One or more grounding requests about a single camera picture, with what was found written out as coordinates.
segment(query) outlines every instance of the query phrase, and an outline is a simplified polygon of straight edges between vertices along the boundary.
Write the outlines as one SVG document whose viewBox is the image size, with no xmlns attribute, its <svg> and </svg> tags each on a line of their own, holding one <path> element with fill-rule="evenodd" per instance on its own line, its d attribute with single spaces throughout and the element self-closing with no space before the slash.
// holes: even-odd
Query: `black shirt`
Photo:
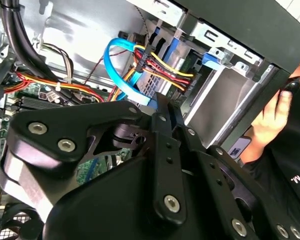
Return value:
<svg viewBox="0 0 300 240">
<path fill-rule="evenodd" d="M 300 91 L 292 99 L 286 127 L 260 159 L 243 168 L 300 224 Z"/>
</svg>

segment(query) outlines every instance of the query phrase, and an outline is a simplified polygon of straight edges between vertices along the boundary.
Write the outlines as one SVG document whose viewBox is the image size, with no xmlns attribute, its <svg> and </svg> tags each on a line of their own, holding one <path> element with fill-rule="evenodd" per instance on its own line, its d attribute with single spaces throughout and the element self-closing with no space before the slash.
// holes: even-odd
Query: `silver screw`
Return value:
<svg viewBox="0 0 300 240">
<path fill-rule="evenodd" d="M 130 112 L 132 112 L 132 113 L 134 113 L 134 114 L 136 114 L 136 113 L 137 113 L 137 110 L 136 110 L 136 109 L 134 109 L 133 107 L 129 107 L 129 111 L 130 111 Z"/>
<path fill-rule="evenodd" d="M 28 129 L 32 134 L 37 135 L 45 134 L 48 131 L 47 126 L 41 122 L 30 123 Z"/>
<path fill-rule="evenodd" d="M 191 128 L 188 128 L 188 132 L 189 132 L 192 136 L 196 135 L 196 132 L 193 131 Z"/>
<path fill-rule="evenodd" d="M 276 228 L 278 229 L 279 233 L 286 239 L 289 238 L 289 234 L 287 232 L 287 230 L 285 230 L 285 228 L 283 226 L 281 226 L 280 224 L 276 225 Z"/>
<path fill-rule="evenodd" d="M 58 147 L 61 151 L 64 151 L 64 152 L 67 152 L 67 153 L 70 153 L 72 152 L 73 150 L 75 150 L 76 148 L 76 144 L 69 140 L 69 139 L 61 139 L 59 142 L 58 142 Z"/>
<path fill-rule="evenodd" d="M 291 232 L 295 235 L 297 239 L 300 239 L 300 232 L 296 229 L 295 226 L 290 227 Z"/>
<path fill-rule="evenodd" d="M 243 223 L 238 219 L 232 219 L 232 227 L 241 237 L 247 236 L 247 229 L 245 228 L 245 225 L 243 225 Z"/>
<path fill-rule="evenodd" d="M 164 116 L 162 116 L 162 115 L 159 115 L 159 118 L 162 120 L 162 121 L 167 121 L 167 119 L 164 117 Z"/>
<path fill-rule="evenodd" d="M 172 195 L 164 197 L 164 205 L 173 213 L 177 213 L 180 210 L 179 201 Z"/>
<path fill-rule="evenodd" d="M 223 152 L 220 148 L 216 148 L 215 150 L 216 150 L 216 152 L 217 152 L 219 155 L 223 155 L 223 154 L 224 154 L 224 152 Z"/>
</svg>

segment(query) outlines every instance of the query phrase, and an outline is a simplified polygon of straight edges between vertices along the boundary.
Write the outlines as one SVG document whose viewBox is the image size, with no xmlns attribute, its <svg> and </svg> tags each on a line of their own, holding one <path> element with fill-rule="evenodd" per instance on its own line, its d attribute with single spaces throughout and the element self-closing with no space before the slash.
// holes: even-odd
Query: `connector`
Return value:
<svg viewBox="0 0 300 240">
<path fill-rule="evenodd" d="M 151 55 L 151 53 L 154 52 L 155 50 L 156 50 L 156 48 L 155 48 L 154 46 L 150 45 L 150 44 L 149 44 L 148 46 L 146 46 L 146 48 L 145 48 L 145 50 L 144 50 L 144 52 L 143 52 L 143 54 L 142 54 L 141 59 L 139 60 L 137 66 L 135 67 L 135 71 L 136 71 L 137 73 L 143 73 L 143 71 L 144 71 L 143 68 L 144 68 L 144 66 L 145 66 L 145 63 L 146 63 L 147 58 L 148 58 L 149 55 Z"/>
</svg>

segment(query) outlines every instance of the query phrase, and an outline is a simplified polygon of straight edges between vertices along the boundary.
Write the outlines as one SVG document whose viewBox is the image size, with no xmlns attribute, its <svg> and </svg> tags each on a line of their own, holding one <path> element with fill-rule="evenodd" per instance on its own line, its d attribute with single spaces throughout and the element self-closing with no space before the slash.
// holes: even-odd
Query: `person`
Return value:
<svg viewBox="0 0 300 240">
<path fill-rule="evenodd" d="M 300 225 L 300 90 L 277 92 L 251 126 L 243 169 Z"/>
</svg>

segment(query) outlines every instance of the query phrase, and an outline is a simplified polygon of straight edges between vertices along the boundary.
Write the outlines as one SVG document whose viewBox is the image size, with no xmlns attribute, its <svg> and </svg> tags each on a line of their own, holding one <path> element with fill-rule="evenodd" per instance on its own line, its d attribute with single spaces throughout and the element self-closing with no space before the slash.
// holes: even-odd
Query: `cooling fan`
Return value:
<svg viewBox="0 0 300 240">
<path fill-rule="evenodd" d="M 0 219 L 0 240 L 38 240 L 43 226 L 34 208 L 24 203 L 9 203 Z"/>
</svg>

